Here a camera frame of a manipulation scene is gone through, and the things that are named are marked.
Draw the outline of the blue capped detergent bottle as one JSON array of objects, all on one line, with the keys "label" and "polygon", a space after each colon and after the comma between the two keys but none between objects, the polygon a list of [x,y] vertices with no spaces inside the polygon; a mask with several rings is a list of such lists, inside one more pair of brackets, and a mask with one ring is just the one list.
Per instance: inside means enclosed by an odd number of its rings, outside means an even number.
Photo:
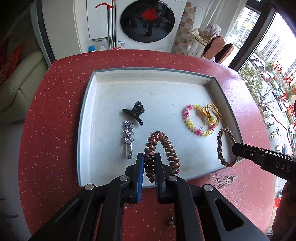
[{"label": "blue capped detergent bottle", "polygon": [[95,47],[93,45],[90,45],[88,47],[88,52],[95,52],[95,51],[96,51],[96,49],[95,49]]}]

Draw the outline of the cream leather sofa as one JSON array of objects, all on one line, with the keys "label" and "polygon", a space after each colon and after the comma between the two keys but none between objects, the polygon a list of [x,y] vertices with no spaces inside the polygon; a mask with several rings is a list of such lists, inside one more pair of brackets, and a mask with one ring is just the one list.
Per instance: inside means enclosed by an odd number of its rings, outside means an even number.
[{"label": "cream leather sofa", "polygon": [[1,86],[1,122],[25,120],[48,65],[38,50],[27,56]]}]

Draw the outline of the red cushion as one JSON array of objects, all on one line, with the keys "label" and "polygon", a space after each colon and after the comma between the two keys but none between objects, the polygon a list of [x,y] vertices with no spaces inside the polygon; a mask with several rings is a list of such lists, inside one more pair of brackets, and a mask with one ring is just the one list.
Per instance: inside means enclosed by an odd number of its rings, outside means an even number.
[{"label": "red cushion", "polygon": [[6,63],[1,66],[1,85],[3,85],[16,69],[22,53],[23,44],[20,44],[7,59]]}]

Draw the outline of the white washing machine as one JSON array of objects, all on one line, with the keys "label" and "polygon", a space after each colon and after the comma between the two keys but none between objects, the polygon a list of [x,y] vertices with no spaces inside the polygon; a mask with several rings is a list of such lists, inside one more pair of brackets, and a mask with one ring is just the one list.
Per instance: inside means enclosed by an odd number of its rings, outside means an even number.
[{"label": "white washing machine", "polygon": [[186,1],[116,1],[116,46],[170,53]]}]

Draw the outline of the small silver crystal brooch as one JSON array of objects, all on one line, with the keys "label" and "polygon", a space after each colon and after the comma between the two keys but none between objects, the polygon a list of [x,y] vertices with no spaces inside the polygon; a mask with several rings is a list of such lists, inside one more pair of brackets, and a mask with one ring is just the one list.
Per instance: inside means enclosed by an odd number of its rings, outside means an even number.
[{"label": "small silver crystal brooch", "polygon": [[170,219],[170,221],[169,221],[169,227],[170,227],[170,228],[174,228],[174,227],[176,227],[176,221],[175,221],[175,218],[174,218],[174,217],[172,217],[172,218]]}]

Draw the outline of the silver star hair clip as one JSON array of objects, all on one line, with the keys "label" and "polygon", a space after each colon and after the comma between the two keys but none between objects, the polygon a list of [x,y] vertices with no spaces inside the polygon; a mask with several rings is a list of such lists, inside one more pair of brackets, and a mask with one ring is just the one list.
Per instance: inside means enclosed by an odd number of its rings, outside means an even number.
[{"label": "silver star hair clip", "polygon": [[132,158],[132,142],[134,141],[133,138],[133,126],[134,123],[131,120],[125,120],[123,125],[123,133],[124,133],[124,145],[125,145],[125,157],[127,159]]}]

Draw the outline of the red handled mop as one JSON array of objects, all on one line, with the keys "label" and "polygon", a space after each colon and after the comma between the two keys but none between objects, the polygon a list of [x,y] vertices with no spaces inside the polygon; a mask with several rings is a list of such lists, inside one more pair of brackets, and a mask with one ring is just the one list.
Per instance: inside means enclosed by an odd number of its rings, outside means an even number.
[{"label": "red handled mop", "polygon": [[100,3],[95,8],[106,6],[107,9],[107,33],[108,33],[108,46],[109,50],[123,50],[122,47],[117,45],[116,40],[116,0],[112,0],[111,4]]}]

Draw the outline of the grey jewelry tray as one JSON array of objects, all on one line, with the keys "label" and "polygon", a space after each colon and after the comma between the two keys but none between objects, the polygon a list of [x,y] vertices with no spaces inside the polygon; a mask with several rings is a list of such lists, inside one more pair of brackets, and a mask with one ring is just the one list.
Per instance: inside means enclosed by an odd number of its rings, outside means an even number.
[{"label": "grey jewelry tray", "polygon": [[[185,125],[182,112],[189,104],[215,104],[222,121],[214,132],[200,137]],[[133,126],[132,158],[125,157],[124,121]],[[168,136],[186,180],[222,168],[217,135],[228,127],[234,141],[242,135],[220,84],[203,74],[161,68],[95,70],[88,82],[79,120],[77,175],[80,186],[100,186],[123,174],[143,152],[151,133]]]}]

